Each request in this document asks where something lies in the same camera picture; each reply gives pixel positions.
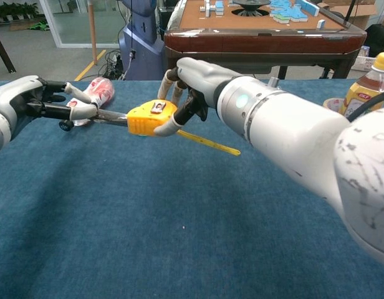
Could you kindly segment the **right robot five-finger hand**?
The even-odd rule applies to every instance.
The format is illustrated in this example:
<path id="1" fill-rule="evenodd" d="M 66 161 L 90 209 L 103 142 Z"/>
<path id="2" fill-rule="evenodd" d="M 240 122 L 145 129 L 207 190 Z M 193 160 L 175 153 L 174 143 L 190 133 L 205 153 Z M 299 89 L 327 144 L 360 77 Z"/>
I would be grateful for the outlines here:
<path id="1" fill-rule="evenodd" d="M 178 106 L 170 119 L 154 129 L 154 135 L 165 137 L 175 134 L 186 122 L 198 115 L 205 121 L 209 108 L 216 108 L 220 91 L 232 79 L 241 74 L 191 57 L 183 57 L 176 63 L 176 67 L 165 72 L 158 90 L 157 98 L 164 100 L 170 87 L 174 87 L 175 95 L 171 102 L 178 104 L 183 90 L 188 90 L 187 100 Z"/>

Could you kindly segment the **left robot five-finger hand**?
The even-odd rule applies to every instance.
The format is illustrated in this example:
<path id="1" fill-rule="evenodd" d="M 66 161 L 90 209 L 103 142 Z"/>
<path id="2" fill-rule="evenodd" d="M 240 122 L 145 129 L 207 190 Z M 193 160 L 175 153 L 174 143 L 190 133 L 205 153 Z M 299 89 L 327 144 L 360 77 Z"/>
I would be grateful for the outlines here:
<path id="1" fill-rule="evenodd" d="M 66 93 L 85 105 L 67 107 L 55 104 L 59 93 Z M 37 75 L 28 75 L 0 86 L 0 114 L 7 118 L 11 128 L 28 118 L 79 120 L 92 118 L 97 112 L 97 104 L 69 82 L 44 80 Z"/>

